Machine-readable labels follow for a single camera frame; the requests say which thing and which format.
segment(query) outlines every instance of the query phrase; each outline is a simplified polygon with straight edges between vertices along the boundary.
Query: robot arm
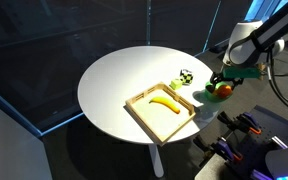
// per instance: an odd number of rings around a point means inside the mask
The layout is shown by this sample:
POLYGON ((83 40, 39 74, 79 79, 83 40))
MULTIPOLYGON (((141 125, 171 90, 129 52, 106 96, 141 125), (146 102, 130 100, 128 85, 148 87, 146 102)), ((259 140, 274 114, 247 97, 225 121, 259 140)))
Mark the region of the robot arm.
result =
POLYGON ((288 33, 288 3, 265 23, 261 21, 243 21, 238 23, 230 37, 223 62, 231 66, 221 73, 213 73, 210 78, 212 85, 207 88, 213 92, 216 84, 221 81, 232 81, 233 88, 243 83, 244 78, 258 78, 260 72, 254 65, 265 60, 263 52, 275 46, 273 55, 282 51, 284 41, 281 39, 288 33))
POLYGON ((252 23, 255 30, 251 31, 252 28, 247 28, 246 32, 241 32, 240 29, 235 28, 230 38, 234 43, 229 46, 224 59, 226 61, 224 63, 239 68, 247 68, 259 63, 260 55, 288 33, 288 3, 262 25, 258 22, 245 23, 252 23))

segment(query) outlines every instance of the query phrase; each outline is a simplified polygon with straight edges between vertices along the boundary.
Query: white robot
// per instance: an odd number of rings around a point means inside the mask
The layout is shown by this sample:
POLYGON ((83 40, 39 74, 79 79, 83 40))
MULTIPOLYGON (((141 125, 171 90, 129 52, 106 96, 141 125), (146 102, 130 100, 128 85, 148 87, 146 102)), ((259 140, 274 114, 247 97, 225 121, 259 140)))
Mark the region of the white robot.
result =
MULTIPOLYGON (((232 32, 229 46, 223 59, 226 67, 235 68, 238 75, 236 77, 225 77, 223 73, 215 73, 210 79, 213 87, 206 87, 206 89, 214 91, 215 85, 220 81, 232 80, 234 78, 249 78, 252 75, 243 74, 245 71, 240 71, 240 69, 254 67, 258 63, 266 63, 265 61, 267 61, 266 66, 269 81, 271 81, 274 75, 272 75, 271 70, 273 62, 270 61, 270 58, 266 59, 265 56, 269 54, 272 57, 283 50, 284 42, 281 37, 287 33, 288 3, 265 21, 265 23, 261 21, 238 23, 232 32)), ((287 100, 280 99, 287 105, 287 100)), ((274 179, 288 176, 288 148, 269 152, 265 160, 274 179)))

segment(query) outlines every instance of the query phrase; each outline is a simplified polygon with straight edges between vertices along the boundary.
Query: banana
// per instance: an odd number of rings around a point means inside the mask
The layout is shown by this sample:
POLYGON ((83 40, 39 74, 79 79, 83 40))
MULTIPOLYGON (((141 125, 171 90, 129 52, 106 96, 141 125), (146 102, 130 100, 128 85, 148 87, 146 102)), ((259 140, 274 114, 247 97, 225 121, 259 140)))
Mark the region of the banana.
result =
POLYGON ((180 113, 180 109, 176 107, 176 105, 168 98, 162 96, 156 96, 150 100, 149 103, 155 102, 165 105, 166 107, 170 108, 176 114, 180 113))

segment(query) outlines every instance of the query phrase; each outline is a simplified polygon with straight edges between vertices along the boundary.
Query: glass panel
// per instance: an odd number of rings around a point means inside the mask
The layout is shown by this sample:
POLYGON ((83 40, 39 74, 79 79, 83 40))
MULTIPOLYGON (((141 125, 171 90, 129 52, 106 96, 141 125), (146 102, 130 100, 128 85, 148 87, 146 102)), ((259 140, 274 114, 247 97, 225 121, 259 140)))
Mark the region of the glass panel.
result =
POLYGON ((288 3, 288 0, 281 0, 277 5, 276 9, 274 10, 274 13, 276 13, 279 9, 281 9, 286 3, 288 3))
POLYGON ((262 21, 265 22, 268 20, 272 15, 274 10, 279 4, 279 0, 271 1, 270 4, 266 7, 265 13, 262 15, 262 21))
POLYGON ((146 0, 0 0, 0 95, 45 131, 81 112, 79 79, 146 44, 146 0))
POLYGON ((229 38, 249 6, 239 0, 152 0, 151 45, 195 55, 229 38))
POLYGON ((264 0, 254 0, 246 14, 245 20, 253 20, 262 7, 264 0))
POLYGON ((213 47, 223 41, 226 42, 235 25, 244 20, 250 6, 251 3, 247 1, 220 1, 214 27, 208 40, 208 47, 213 47))

